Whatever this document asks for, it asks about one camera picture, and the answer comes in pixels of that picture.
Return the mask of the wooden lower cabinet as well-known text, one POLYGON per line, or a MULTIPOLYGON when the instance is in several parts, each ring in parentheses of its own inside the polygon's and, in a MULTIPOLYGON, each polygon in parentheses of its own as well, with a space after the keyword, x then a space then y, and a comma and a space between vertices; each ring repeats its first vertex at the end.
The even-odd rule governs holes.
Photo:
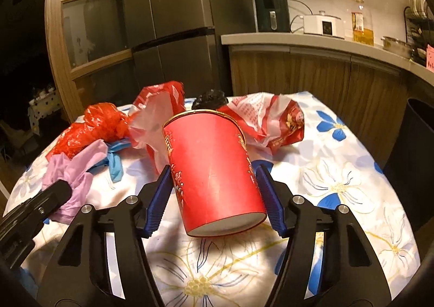
POLYGON ((368 57, 325 49, 229 47, 234 94, 308 91, 328 106, 384 166, 407 100, 433 104, 433 85, 412 72, 368 57))

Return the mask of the floral blue white tablecloth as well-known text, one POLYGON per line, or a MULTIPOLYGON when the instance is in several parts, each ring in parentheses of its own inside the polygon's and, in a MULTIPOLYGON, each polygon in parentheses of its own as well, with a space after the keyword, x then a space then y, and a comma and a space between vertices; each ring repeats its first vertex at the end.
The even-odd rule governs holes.
MULTIPOLYGON (((348 206, 365 231, 381 263, 391 298, 407 285, 421 259, 405 210, 379 165, 343 121, 308 92, 289 95, 305 116, 305 137, 274 154, 249 146, 249 157, 270 168, 274 180, 313 205, 348 206)), ((19 178, 4 214, 42 189, 46 154, 39 155, 19 178)), ((112 183, 108 167, 94 175, 86 203, 111 207, 158 175, 145 150, 121 151, 124 175, 112 183)), ((34 282, 67 229, 51 220, 35 238, 35 248, 22 264, 34 282)), ((264 306, 279 273, 287 239, 266 220, 252 230, 219 238, 193 238, 185 233, 177 198, 165 209, 159 230, 143 245, 167 306, 264 306)))

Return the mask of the stainless steel bowl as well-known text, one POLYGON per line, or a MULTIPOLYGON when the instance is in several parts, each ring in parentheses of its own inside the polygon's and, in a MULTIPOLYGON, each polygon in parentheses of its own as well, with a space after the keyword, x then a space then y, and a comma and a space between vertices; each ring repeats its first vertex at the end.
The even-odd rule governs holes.
POLYGON ((413 54, 413 48, 410 44, 389 36, 381 37, 382 48, 385 51, 397 54, 400 57, 411 59, 413 54))

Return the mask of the pink utensil caddy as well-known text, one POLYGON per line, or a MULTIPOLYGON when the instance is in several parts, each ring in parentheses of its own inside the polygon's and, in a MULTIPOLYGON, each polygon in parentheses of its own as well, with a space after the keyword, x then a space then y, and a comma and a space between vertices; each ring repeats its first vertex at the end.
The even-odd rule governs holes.
POLYGON ((431 72, 434 72, 434 47, 431 47, 430 44, 428 44, 426 53, 427 53, 426 68, 431 72))

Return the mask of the red paper cup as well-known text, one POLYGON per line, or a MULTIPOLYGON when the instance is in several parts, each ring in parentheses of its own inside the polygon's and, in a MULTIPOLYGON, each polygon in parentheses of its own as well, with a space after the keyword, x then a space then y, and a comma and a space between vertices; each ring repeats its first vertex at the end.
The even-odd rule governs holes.
POLYGON ((162 128, 186 234, 222 237, 266 219, 241 127, 210 109, 182 112, 162 128))

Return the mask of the blue glove on table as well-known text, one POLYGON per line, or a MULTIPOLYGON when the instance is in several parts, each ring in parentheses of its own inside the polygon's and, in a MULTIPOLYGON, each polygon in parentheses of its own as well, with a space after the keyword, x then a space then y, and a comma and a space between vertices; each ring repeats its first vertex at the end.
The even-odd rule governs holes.
POLYGON ((117 140, 115 142, 106 143, 107 145, 107 155, 106 157, 97 162, 96 165, 92 166, 87 170, 88 173, 96 175, 100 171, 103 170, 104 167, 108 167, 109 175, 112 183, 120 182, 123 175, 124 170, 122 167, 120 152, 124 149, 131 147, 131 142, 128 138, 124 138, 121 140, 117 140))

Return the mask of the red plastic bag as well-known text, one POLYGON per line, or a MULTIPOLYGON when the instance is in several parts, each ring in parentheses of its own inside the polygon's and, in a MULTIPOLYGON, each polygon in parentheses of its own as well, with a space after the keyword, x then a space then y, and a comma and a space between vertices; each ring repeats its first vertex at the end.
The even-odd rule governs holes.
POLYGON ((46 155, 49 161, 54 155, 65 154, 72 159, 96 140, 111 143, 130 136, 130 117, 109 102, 93 104, 85 109, 83 122, 74 122, 58 137, 52 150, 46 155))

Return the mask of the purple glove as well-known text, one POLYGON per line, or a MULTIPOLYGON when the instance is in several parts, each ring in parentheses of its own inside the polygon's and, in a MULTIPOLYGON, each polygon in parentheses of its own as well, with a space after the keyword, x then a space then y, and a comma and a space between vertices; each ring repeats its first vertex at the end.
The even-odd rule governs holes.
POLYGON ((106 143, 103 140, 96 140, 71 160, 64 153, 51 157, 42 178, 42 190, 57 180, 64 180, 71 187, 71 198, 49 217, 50 220, 66 225, 71 223, 85 204, 86 196, 91 189, 93 175, 88 173, 88 170, 104 160, 106 156, 106 143))

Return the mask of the wooden glass door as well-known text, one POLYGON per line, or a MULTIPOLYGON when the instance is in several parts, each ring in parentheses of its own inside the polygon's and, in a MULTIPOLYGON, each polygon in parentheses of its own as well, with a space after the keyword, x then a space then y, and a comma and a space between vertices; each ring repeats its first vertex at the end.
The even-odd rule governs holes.
POLYGON ((124 0, 45 0, 45 32, 55 85, 69 121, 99 102, 138 94, 124 0))

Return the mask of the red white printed bag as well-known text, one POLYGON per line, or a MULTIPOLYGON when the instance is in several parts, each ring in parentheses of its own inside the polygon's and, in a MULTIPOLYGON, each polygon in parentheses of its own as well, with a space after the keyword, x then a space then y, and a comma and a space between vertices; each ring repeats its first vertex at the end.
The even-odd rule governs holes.
POLYGON ((163 125, 184 111, 184 86, 177 81, 144 87, 129 109, 132 147, 145 150, 158 172, 168 164, 163 125))

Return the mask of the dark grey refrigerator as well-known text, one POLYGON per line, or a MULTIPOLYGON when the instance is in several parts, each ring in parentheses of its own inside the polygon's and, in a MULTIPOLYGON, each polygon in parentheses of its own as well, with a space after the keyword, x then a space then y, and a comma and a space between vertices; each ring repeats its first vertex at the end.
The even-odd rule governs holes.
POLYGON ((186 97, 232 95, 223 35, 255 30, 252 0, 123 0, 140 87, 178 81, 186 97))

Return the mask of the white electric cooker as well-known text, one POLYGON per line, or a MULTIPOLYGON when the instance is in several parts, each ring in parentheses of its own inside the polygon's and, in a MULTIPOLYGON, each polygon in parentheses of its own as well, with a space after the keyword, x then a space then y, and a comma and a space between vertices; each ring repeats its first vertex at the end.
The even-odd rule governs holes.
POLYGON ((338 16, 331 16, 320 11, 317 14, 304 15, 304 34, 323 35, 344 39, 343 20, 338 16))

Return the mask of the black trash bin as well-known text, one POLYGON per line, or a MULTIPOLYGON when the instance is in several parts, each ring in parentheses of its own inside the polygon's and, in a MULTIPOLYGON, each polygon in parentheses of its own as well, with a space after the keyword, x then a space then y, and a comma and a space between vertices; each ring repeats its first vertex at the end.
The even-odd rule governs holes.
POLYGON ((433 107, 410 98, 383 172, 414 231, 433 217, 433 152, 433 107))

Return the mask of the black dish rack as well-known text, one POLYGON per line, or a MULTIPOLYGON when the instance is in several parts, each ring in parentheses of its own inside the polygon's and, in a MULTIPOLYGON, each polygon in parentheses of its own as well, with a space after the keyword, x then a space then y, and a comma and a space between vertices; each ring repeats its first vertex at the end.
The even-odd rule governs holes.
POLYGON ((426 66, 427 47, 433 47, 433 12, 426 0, 408 0, 403 14, 406 42, 413 47, 412 59, 426 66))

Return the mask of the small black crumpled bag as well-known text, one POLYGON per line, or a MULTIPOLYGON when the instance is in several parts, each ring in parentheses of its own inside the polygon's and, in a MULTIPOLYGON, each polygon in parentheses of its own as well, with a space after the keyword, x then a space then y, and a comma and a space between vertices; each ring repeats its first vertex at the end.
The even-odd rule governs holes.
POLYGON ((217 110, 228 103, 229 100, 223 91, 210 89, 194 100, 191 109, 217 110))

